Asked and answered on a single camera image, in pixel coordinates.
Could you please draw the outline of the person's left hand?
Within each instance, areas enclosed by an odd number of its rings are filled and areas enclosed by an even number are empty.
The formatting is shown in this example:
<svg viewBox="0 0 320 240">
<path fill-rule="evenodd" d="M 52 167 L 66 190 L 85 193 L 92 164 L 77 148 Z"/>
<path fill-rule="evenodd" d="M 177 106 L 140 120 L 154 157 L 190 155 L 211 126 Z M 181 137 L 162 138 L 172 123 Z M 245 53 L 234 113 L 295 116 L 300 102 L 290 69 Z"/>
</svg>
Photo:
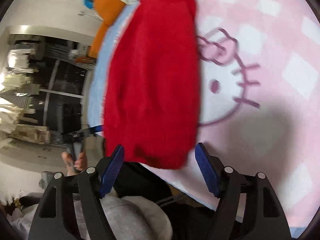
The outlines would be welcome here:
<svg viewBox="0 0 320 240">
<path fill-rule="evenodd" d="M 88 167 L 86 152 L 81 152 L 76 160 L 73 160 L 68 152 L 62 152 L 61 157 L 67 168 L 67 176 L 76 175 Z"/>
</svg>

